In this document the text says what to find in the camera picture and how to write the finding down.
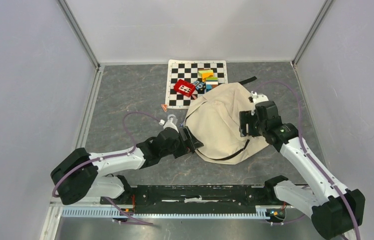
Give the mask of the cream canvas backpack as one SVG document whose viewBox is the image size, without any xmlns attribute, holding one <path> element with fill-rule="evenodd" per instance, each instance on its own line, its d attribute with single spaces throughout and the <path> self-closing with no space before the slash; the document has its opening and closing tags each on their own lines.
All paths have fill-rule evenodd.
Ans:
<svg viewBox="0 0 374 240">
<path fill-rule="evenodd" d="M 190 104 L 184 126 L 203 143 L 196 153 L 204 161 L 236 165 L 268 147 L 264 137 L 240 133 L 240 112 L 254 107 L 244 85 L 256 79 L 222 83 Z"/>
</svg>

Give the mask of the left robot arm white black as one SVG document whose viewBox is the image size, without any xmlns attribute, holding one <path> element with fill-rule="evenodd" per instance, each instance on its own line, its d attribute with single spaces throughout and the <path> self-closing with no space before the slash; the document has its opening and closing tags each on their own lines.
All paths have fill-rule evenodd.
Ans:
<svg viewBox="0 0 374 240">
<path fill-rule="evenodd" d="M 109 174 L 148 168 L 164 157 L 178 158 L 203 146 L 188 127 L 167 127 L 157 136 L 125 150 L 89 153 L 80 147 L 52 170 L 55 185 L 52 195 L 64 205 L 72 205 L 85 197 L 108 197 L 125 204 L 132 197 L 130 185 L 123 176 L 108 177 Z"/>
</svg>

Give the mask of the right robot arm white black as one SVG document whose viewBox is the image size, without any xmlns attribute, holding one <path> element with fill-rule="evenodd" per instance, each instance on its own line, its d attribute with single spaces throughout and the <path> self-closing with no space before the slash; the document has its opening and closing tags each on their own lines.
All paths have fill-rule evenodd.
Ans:
<svg viewBox="0 0 374 240">
<path fill-rule="evenodd" d="M 302 132 L 292 123 L 283 123 L 273 101 L 256 103 L 254 109 L 239 113 L 243 137 L 263 137 L 300 173 L 304 189 L 279 175 L 264 183 L 264 199 L 270 204 L 290 204 L 311 219 L 315 230 L 326 240 L 354 231 L 360 239 L 365 197 L 339 181 L 312 152 Z"/>
</svg>

